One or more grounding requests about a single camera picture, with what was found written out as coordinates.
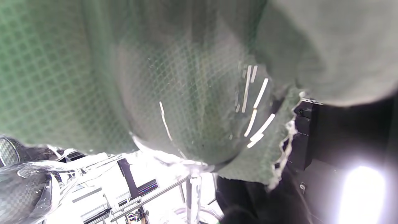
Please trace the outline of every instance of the green checkered fabric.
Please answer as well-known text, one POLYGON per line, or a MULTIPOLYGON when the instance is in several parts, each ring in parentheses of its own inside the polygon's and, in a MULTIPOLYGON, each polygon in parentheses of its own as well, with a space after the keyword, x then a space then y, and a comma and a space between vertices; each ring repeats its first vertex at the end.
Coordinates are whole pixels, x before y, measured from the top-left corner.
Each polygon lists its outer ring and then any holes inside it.
POLYGON ((284 114, 249 150, 261 155, 255 180, 266 182, 299 101, 289 68, 268 67, 270 55, 299 53, 266 47, 264 40, 274 38, 264 36, 272 25, 266 3, 3 0, 0 133, 24 144, 120 153, 137 150, 133 132, 153 149, 209 164, 244 150, 239 164, 273 100, 289 96, 284 114), (271 82, 267 71, 281 79, 271 82), (244 135, 266 79, 253 130, 244 135))
POLYGON ((80 0, 0 3, 0 132, 89 152, 134 149, 103 97, 80 0))

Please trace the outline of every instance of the transparent plastic wrap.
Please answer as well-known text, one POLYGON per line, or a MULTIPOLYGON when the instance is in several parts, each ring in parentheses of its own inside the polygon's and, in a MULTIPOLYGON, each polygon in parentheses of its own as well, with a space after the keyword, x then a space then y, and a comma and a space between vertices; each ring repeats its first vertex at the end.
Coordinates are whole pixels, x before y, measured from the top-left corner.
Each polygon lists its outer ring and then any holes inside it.
POLYGON ((61 149, 51 145, 25 146, 8 136, 0 137, 0 167, 17 163, 51 160, 60 161, 75 149, 61 149))
POLYGON ((31 224, 61 204, 82 175, 56 161, 34 161, 0 168, 0 223, 31 224))

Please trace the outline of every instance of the cable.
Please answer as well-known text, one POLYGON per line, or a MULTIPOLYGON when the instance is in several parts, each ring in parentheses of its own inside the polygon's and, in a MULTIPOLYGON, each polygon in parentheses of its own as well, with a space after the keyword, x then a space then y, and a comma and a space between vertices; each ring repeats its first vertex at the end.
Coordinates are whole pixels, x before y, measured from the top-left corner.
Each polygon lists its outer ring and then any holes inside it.
MULTIPOLYGON (((111 168, 109 168, 109 169, 107 169, 105 172, 101 173, 98 177, 102 176, 104 173, 108 172, 109 170, 111 170, 111 169, 112 169, 114 166, 116 166, 116 165, 117 165, 117 164, 114 164, 111 168)), ((84 184, 84 183, 86 183, 86 182, 88 182, 88 181, 85 181, 85 182, 83 182, 83 183, 80 183, 80 184, 78 184, 78 185, 76 185, 76 186, 82 185, 82 184, 84 184)))

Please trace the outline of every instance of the green fabric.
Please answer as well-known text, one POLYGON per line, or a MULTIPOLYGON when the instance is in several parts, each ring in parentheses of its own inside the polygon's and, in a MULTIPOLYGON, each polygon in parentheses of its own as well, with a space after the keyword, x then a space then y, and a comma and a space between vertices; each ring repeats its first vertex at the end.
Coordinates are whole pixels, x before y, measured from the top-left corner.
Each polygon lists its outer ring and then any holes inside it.
POLYGON ((80 0, 0 3, 0 132, 89 151, 134 145, 104 91, 80 0))
POLYGON ((132 132, 153 149, 209 164, 237 156, 220 174, 267 183, 279 176, 273 164, 289 155, 280 142, 299 89, 345 106, 396 87, 398 32, 387 21, 398 7, 375 4, 2 0, 0 133, 25 144, 121 153, 137 150, 132 132), (258 71, 243 112, 236 105, 249 65, 258 71), (283 98, 264 137, 248 148, 273 100, 283 98))

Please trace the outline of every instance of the black post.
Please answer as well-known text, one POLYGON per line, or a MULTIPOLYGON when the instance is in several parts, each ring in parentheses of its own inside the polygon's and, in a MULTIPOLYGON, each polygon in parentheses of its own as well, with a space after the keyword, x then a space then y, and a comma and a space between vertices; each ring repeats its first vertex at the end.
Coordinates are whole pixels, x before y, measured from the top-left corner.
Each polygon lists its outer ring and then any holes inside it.
POLYGON ((129 191, 131 194, 131 198, 135 199, 138 197, 138 189, 137 185, 135 185, 133 175, 131 174, 130 164, 127 162, 127 159, 121 159, 117 162, 120 167, 120 171, 122 175, 125 177, 127 186, 129 187, 129 191))

